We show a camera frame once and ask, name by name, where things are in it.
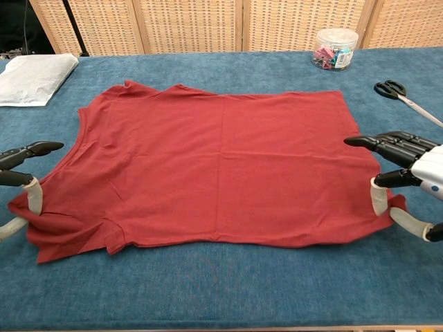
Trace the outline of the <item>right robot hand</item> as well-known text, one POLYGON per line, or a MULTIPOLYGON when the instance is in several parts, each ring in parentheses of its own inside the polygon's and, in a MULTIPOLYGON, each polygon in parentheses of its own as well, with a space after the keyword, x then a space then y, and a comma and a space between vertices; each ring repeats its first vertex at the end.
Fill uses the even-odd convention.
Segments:
POLYGON ((400 169, 371 178, 370 196, 376 215, 388 213, 409 233, 427 242, 442 240, 442 224, 416 219, 400 207, 390 207, 388 190, 396 187, 420 187, 442 199, 442 145, 405 131, 391 131, 377 136, 352 136, 343 140, 352 147, 364 147, 400 169))

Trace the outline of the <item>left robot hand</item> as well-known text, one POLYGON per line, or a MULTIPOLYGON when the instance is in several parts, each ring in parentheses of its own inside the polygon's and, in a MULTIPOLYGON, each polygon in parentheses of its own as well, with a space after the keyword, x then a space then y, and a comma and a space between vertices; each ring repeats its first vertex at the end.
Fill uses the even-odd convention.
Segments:
POLYGON ((27 193, 28 209, 35 215, 42 212, 43 191, 32 174, 15 172, 12 169, 27 158, 40 157, 63 148, 62 142, 37 141, 24 147, 1 152, 1 186, 21 187, 27 193))

